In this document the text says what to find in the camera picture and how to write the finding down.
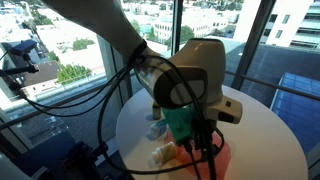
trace pink object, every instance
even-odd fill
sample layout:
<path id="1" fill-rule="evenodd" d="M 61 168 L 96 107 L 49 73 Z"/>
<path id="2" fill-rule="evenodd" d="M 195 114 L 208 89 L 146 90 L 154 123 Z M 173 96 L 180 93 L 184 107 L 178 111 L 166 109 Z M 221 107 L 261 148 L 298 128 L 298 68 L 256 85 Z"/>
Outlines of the pink object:
<path id="1" fill-rule="evenodd" d="M 221 138 L 216 133 L 213 133 L 212 137 L 213 137 L 214 144 L 216 144 L 218 147 L 220 147 Z M 168 131 L 167 136 L 165 138 L 165 143 L 168 143 L 170 141 L 174 142 L 174 139 L 171 135 L 171 131 Z M 178 152 L 176 159 L 182 164 L 186 164 L 186 163 L 191 162 L 191 157 L 185 151 L 184 147 L 178 147 L 178 146 L 176 146 L 176 147 L 177 147 L 177 152 Z M 195 160 L 200 159 L 201 158 L 200 150 L 193 150 L 193 156 L 194 156 Z M 216 166 L 217 180 L 224 179 L 224 176 L 226 174 L 230 159 L 231 159 L 230 146 L 228 143 L 225 142 L 224 147 L 222 148 L 221 152 L 217 155 L 217 157 L 214 160 L 215 166 Z M 210 173 L 209 173 L 209 168 L 208 168 L 207 162 L 198 163 L 197 167 L 198 167 L 199 173 L 201 175 L 201 179 L 203 179 L 203 180 L 210 179 Z M 193 174 L 194 176 L 196 175 L 193 166 L 189 166 L 189 167 L 187 167 L 187 169 L 189 172 L 191 172 L 191 174 Z"/>

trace window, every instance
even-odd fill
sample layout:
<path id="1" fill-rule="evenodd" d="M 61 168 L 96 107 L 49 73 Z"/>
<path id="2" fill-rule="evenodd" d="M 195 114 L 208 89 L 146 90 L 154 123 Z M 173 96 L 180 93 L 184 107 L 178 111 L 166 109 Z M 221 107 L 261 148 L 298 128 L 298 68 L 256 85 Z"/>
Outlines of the window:
<path id="1" fill-rule="evenodd" d="M 76 97 L 79 94 L 83 95 L 82 100 L 86 99 L 86 96 L 92 93 L 91 91 L 94 92 L 94 88 L 104 85 L 107 79 L 113 75 L 114 66 L 111 65 L 111 62 L 114 59 L 111 56 L 111 53 L 106 51 L 111 50 L 110 45 L 103 46 L 103 43 L 106 42 L 104 40 L 100 41 L 95 33 L 74 24 L 65 18 L 60 18 L 60 15 L 49 8 L 34 8 L 36 7 L 36 1 L 28 1 L 28 3 L 30 11 L 37 11 L 36 13 L 13 14 L 17 17 L 21 16 L 23 19 L 33 19 L 33 14 L 39 13 L 45 17 L 45 23 L 53 24 L 55 26 L 52 25 L 48 28 L 46 25 L 42 25 L 44 21 L 39 22 L 31 20 L 32 23 L 37 25 L 37 31 L 34 31 L 32 26 L 22 26 L 22 21 L 16 22 L 15 18 L 12 18 L 12 15 L 1 15 L 6 21 L 0 21 L 0 32 L 2 32 L 0 35 L 0 55 L 2 55 L 3 52 L 8 51 L 9 46 L 16 46 L 22 40 L 31 38 L 31 40 L 37 42 L 37 47 L 30 51 L 29 56 L 31 57 L 34 66 L 38 67 L 39 72 L 34 74 L 15 74 L 14 79 L 21 79 L 23 82 L 23 91 L 27 97 L 32 100 L 36 99 L 40 104 L 51 105 L 67 100 L 78 101 L 82 99 Z M 9 2 L 7 5 L 12 9 L 22 6 L 21 4 L 9 4 Z M 11 33 L 4 31 L 4 29 L 9 27 L 12 29 Z M 11 67 L 4 66 L 0 67 L 1 69 L 26 66 L 26 63 L 21 57 L 15 56 L 12 53 L 8 53 L 2 61 L 8 63 Z M 76 75 L 74 73 L 68 73 L 71 71 L 77 71 Z M 26 101 L 18 98 L 18 96 L 8 88 L 8 85 L 1 77 L 0 99 L 0 107 L 10 119 L 14 120 L 16 118 L 22 118 L 26 120 L 21 123 L 22 126 L 18 130 L 22 132 L 19 133 L 23 135 L 21 139 L 25 139 L 22 141 L 25 144 L 28 144 L 29 148 L 32 148 L 32 146 L 53 135 L 53 131 L 51 131 L 53 129 L 51 129 L 49 124 L 44 123 L 46 119 L 51 118 L 52 116 L 35 111 L 35 109 Z M 118 103 L 116 98 L 113 98 L 113 100 L 114 104 Z M 83 112 L 88 109 L 88 107 L 92 107 L 97 101 L 98 99 L 96 99 L 95 102 L 89 101 L 85 106 L 76 106 L 68 110 L 52 110 L 50 112 L 60 115 L 76 114 Z M 112 107 L 114 108 L 112 111 L 116 113 L 112 115 L 114 117 L 110 118 L 115 122 L 120 106 Z M 76 122 L 75 119 L 66 120 L 66 118 L 61 118 L 65 123 L 68 122 L 68 129 L 63 130 L 68 131 L 76 141 L 84 140 L 84 142 L 90 146 L 96 147 L 98 144 L 97 139 L 87 138 L 91 136 L 92 133 L 95 133 L 95 130 L 93 129 L 96 127 L 96 121 L 91 121 L 86 124 L 86 126 L 82 126 L 78 123 L 80 121 L 83 123 L 88 122 L 86 120 L 87 115 L 88 117 L 93 117 L 93 119 L 97 120 L 97 117 L 94 117 L 94 114 L 97 114 L 98 112 L 99 109 L 96 108 L 85 116 L 78 116 L 76 118 L 77 121 L 79 120 L 78 122 Z M 30 113 L 34 114 L 31 118 L 27 118 Z M 109 131 L 107 136 L 109 139 L 114 137 L 115 130 Z"/>
<path id="2" fill-rule="evenodd" d="M 277 17 L 278 17 L 278 15 L 272 14 L 270 19 L 269 19 L 269 22 L 276 22 Z"/>
<path id="3" fill-rule="evenodd" d="M 306 35 L 320 35 L 320 29 L 314 28 L 299 28 L 297 34 L 306 34 Z"/>
<path id="4" fill-rule="evenodd" d="M 308 19 L 308 20 L 320 20 L 320 13 L 308 13 L 306 14 L 306 16 L 304 17 L 304 19 Z"/>
<path id="5" fill-rule="evenodd" d="M 265 29 L 263 35 L 269 36 L 270 32 L 271 32 L 271 29 Z"/>
<path id="6" fill-rule="evenodd" d="M 282 34 L 282 30 L 279 30 L 279 31 L 277 32 L 276 38 L 280 38 L 280 37 L 281 37 L 281 34 Z"/>
<path id="7" fill-rule="evenodd" d="M 201 9 L 198 9 L 197 6 L 193 6 L 193 4 L 196 5 L 197 3 L 188 4 L 187 1 L 184 2 L 185 11 L 182 13 L 182 26 L 193 27 L 200 23 L 201 26 L 195 26 L 193 33 L 185 33 L 189 32 L 189 30 L 187 27 L 182 27 L 180 34 L 181 44 L 184 45 L 185 43 L 183 42 L 186 42 L 191 37 L 219 39 L 224 43 L 226 48 L 226 70 L 236 72 L 241 58 L 238 54 L 242 53 L 246 45 L 252 23 L 255 19 L 256 9 L 253 9 L 249 5 L 251 1 L 244 0 L 236 3 L 235 10 L 237 11 L 233 11 L 233 15 L 221 7 L 214 8 L 216 13 L 213 14 L 213 7 L 204 5 Z M 260 0 L 255 1 L 255 8 L 258 9 L 260 2 Z M 226 76 L 224 84 L 231 84 L 232 78 L 233 75 Z"/>
<path id="8" fill-rule="evenodd" d="M 303 48 L 303 49 L 315 49 L 318 43 L 302 42 L 302 41 L 292 41 L 290 47 Z"/>
<path id="9" fill-rule="evenodd" d="M 283 18 L 282 24 L 287 24 L 289 18 L 290 18 L 290 15 L 286 15 L 286 16 Z"/>

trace white building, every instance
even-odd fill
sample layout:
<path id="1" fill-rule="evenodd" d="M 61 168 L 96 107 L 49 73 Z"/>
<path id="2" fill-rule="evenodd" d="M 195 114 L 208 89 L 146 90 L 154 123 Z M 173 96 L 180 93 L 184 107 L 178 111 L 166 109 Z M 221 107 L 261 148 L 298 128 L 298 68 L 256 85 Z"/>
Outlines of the white building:
<path id="1" fill-rule="evenodd" d="M 70 51 L 58 55 L 61 64 L 63 65 L 81 65 L 89 68 L 93 74 L 105 72 L 101 49 L 98 42 L 88 45 L 87 49 L 78 51 Z"/>
<path id="2" fill-rule="evenodd" d="M 54 25 L 37 26 L 37 32 L 48 51 L 56 54 L 72 49 L 73 42 L 79 39 L 97 42 L 95 33 L 68 20 L 55 21 Z"/>
<path id="3" fill-rule="evenodd" d="M 260 42 L 289 47 L 313 0 L 277 0 Z M 244 1 L 233 39 L 246 42 L 260 5 L 260 0 Z"/>
<path id="4" fill-rule="evenodd" d="M 192 9 L 182 16 L 181 26 L 189 26 L 195 37 L 204 37 L 214 29 L 223 29 L 228 25 L 228 17 L 218 15 L 214 10 Z M 160 42 L 165 42 L 172 35 L 172 16 L 159 17 L 153 24 L 154 34 Z"/>
<path id="5" fill-rule="evenodd" d="M 60 14 L 56 13 L 55 11 L 53 11 L 49 8 L 39 8 L 38 12 L 42 15 L 47 16 L 47 18 L 49 18 L 51 20 L 65 19 Z"/>
<path id="6" fill-rule="evenodd" d="M 320 1 L 311 4 L 290 47 L 320 50 Z"/>
<path id="7" fill-rule="evenodd" d="M 312 0 L 278 0 L 269 17 L 260 42 L 289 47 Z"/>

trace glass window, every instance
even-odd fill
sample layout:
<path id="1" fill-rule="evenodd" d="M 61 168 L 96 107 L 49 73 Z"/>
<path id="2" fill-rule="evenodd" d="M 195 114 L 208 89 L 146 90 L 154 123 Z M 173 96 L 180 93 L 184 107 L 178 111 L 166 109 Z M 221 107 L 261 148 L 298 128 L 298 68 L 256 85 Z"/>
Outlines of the glass window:
<path id="1" fill-rule="evenodd" d="M 35 67 L 39 72 L 10 75 L 21 84 L 22 90 L 29 99 L 45 105 L 55 104 L 83 92 L 88 94 L 90 90 L 101 87 L 112 76 L 113 73 L 110 70 L 113 67 L 109 65 L 111 58 L 108 57 L 110 54 L 101 47 L 98 36 L 92 31 L 70 22 L 51 9 L 42 6 L 39 1 L 21 3 L 8 1 L 0 4 L 7 9 L 12 9 L 12 13 L 9 14 L 1 11 L 0 55 L 10 51 L 21 41 L 30 40 L 35 43 L 28 55 L 31 59 L 31 67 Z M 27 65 L 24 58 L 13 51 L 10 51 L 0 61 L 0 69 L 7 72 Z M 79 102 L 85 99 L 84 97 L 87 96 L 78 97 L 75 101 Z M 36 111 L 14 94 L 3 78 L 0 78 L 0 99 L 1 109 L 11 120 L 24 118 Z M 96 102 L 97 100 L 89 101 L 83 106 L 50 112 L 60 115 L 80 113 L 89 109 Z M 19 124 L 19 130 L 33 144 L 48 138 L 48 133 L 52 135 L 68 130 L 76 140 L 83 139 L 85 143 L 96 146 L 97 141 L 93 141 L 95 138 L 86 137 L 92 136 L 96 129 L 97 116 L 94 114 L 98 112 L 99 110 L 95 109 L 90 112 L 91 115 L 85 114 L 73 120 L 40 114 Z M 112 115 L 114 122 L 116 115 L 116 113 Z M 115 132 L 110 130 L 107 136 L 113 137 Z"/>
<path id="2" fill-rule="evenodd" d="M 320 20 L 320 13 L 308 13 L 304 19 Z"/>
<path id="3" fill-rule="evenodd" d="M 279 30 L 279 31 L 277 32 L 276 38 L 280 38 L 280 37 L 281 37 L 281 34 L 282 34 L 282 30 Z"/>
<path id="4" fill-rule="evenodd" d="M 272 14 L 290 15 L 290 23 L 281 24 L 281 30 L 258 45 L 245 75 L 252 79 L 245 78 L 241 91 L 270 107 L 292 130 L 307 154 L 320 143 L 314 136 L 319 133 L 320 102 L 267 85 L 272 83 L 320 97 L 320 35 L 313 33 L 320 27 L 316 21 L 304 18 L 311 10 L 320 10 L 320 6 L 303 0 L 294 5 L 287 3 L 276 1 Z"/>
<path id="5" fill-rule="evenodd" d="M 277 14 L 272 14 L 272 15 L 270 16 L 269 22 L 276 22 L 277 17 L 278 17 Z"/>
<path id="6" fill-rule="evenodd" d="M 122 8 L 129 9 L 125 12 L 126 17 L 130 22 L 136 20 L 140 36 L 147 41 L 152 50 L 166 57 L 171 55 L 166 41 L 170 38 L 168 32 L 172 31 L 172 4 L 173 2 L 169 1 L 122 1 Z M 141 12 L 147 13 L 135 13 L 129 7 L 139 7 Z"/>
<path id="7" fill-rule="evenodd" d="M 192 37 L 219 39 L 225 46 L 227 71 L 236 72 L 260 2 L 184 1 L 180 48 Z M 194 28 L 194 31 L 188 33 L 188 27 Z"/>
<path id="8" fill-rule="evenodd" d="M 269 36 L 270 32 L 271 32 L 271 29 L 265 29 L 263 35 Z"/>
<path id="9" fill-rule="evenodd" d="M 290 18 L 290 15 L 286 15 L 286 16 L 283 18 L 282 24 L 287 24 L 289 18 Z"/>

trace city view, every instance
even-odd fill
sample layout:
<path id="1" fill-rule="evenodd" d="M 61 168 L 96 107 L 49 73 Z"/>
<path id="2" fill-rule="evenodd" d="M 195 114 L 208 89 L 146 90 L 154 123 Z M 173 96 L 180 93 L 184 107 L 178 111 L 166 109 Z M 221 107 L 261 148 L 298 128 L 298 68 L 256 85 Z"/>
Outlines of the city view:
<path id="1" fill-rule="evenodd" d="M 260 0 L 184 0 L 180 48 L 190 38 L 220 39 L 226 50 L 226 70 L 235 73 L 260 2 Z M 121 0 L 121 6 L 131 25 L 147 41 L 148 46 L 164 57 L 170 58 L 173 1 Z M 319 1 L 297 0 L 292 3 L 289 0 L 277 0 L 264 27 L 248 75 L 280 84 L 281 78 L 289 72 L 309 78 L 312 82 L 314 80 L 316 84 L 320 81 L 320 73 L 317 70 L 320 65 L 319 22 Z M 28 65 L 22 57 L 9 52 L 12 47 L 26 40 L 36 42 L 29 56 L 31 65 L 39 72 L 35 74 L 24 72 L 11 77 L 21 84 L 29 99 L 51 104 L 106 82 L 109 60 L 104 57 L 101 38 L 95 33 L 70 22 L 47 8 L 41 1 L 0 0 L 0 57 L 3 56 L 0 60 L 1 70 Z M 232 80 L 233 76 L 227 75 L 225 85 L 230 86 Z M 141 89 L 136 80 L 132 82 L 132 86 L 133 89 Z M 275 104 L 274 88 L 245 81 L 241 91 L 268 107 Z M 319 92 L 314 90 L 313 95 L 320 96 Z M 8 88 L 8 84 L 1 77 L 0 99 L 0 108 L 10 119 L 23 117 L 34 111 L 27 102 Z M 54 112 L 63 114 L 68 111 Z M 40 115 L 18 126 L 33 145 L 45 140 L 48 133 L 52 133 L 45 129 L 50 126 L 48 123 L 51 123 L 59 124 L 57 126 L 61 130 L 70 131 L 76 140 L 84 139 L 92 146 L 96 146 L 97 141 L 93 140 L 96 136 L 88 137 L 88 134 L 95 131 L 96 126 L 88 125 L 85 121 L 90 118 L 96 121 L 97 112 L 98 110 L 95 111 L 95 115 L 80 116 L 68 122 L 64 118 Z M 41 123 L 44 125 L 34 128 L 36 124 Z M 115 123 L 113 122 L 108 129 L 110 134 L 108 138 L 115 135 Z"/>

